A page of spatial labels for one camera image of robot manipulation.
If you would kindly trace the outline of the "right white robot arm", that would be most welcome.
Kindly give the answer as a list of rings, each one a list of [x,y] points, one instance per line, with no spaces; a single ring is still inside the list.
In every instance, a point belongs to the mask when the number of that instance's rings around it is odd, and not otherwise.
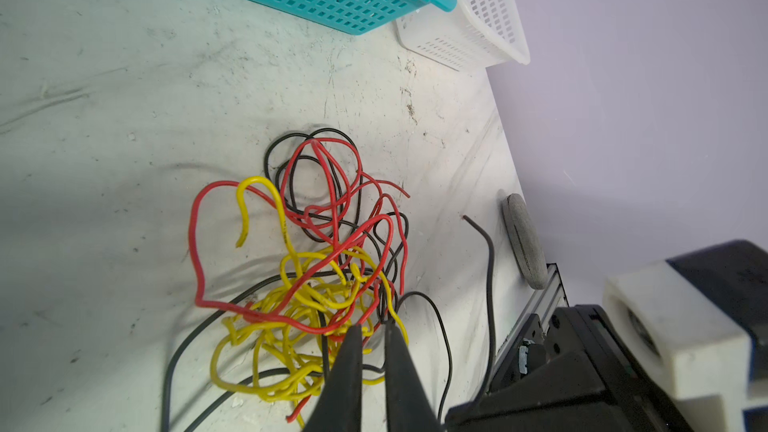
[[[766,430],[765,250],[733,240],[612,276],[602,306],[693,430]]]

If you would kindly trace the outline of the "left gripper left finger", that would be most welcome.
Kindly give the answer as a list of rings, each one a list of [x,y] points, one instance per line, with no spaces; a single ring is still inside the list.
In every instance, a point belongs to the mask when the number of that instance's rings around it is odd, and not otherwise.
[[[362,330],[348,329],[304,432],[361,431]]]

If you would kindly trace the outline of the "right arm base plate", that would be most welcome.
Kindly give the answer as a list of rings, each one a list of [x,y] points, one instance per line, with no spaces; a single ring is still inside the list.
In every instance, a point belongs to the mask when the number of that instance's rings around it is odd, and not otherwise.
[[[476,407],[451,408],[450,431],[688,431],[597,305],[533,315]]]

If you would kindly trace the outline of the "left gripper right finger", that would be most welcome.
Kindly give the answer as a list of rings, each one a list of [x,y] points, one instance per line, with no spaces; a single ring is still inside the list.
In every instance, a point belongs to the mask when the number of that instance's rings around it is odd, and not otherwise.
[[[400,329],[385,329],[386,417],[389,432],[438,432],[440,425],[428,402]]]

